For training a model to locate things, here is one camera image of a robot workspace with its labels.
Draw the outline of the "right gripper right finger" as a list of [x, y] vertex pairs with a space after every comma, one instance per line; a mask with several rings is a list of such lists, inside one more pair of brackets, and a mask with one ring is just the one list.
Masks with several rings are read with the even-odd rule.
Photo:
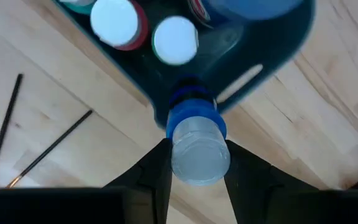
[[227, 140], [231, 164], [225, 185], [238, 223], [264, 223], [267, 205], [277, 189], [314, 190], [310, 184]]

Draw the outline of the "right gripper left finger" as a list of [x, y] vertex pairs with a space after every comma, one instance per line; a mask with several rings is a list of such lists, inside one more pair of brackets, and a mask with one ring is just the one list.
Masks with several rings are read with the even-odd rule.
[[172, 141], [161, 140], [130, 169], [105, 187], [119, 195], [121, 216], [114, 223], [166, 224], [172, 187]]

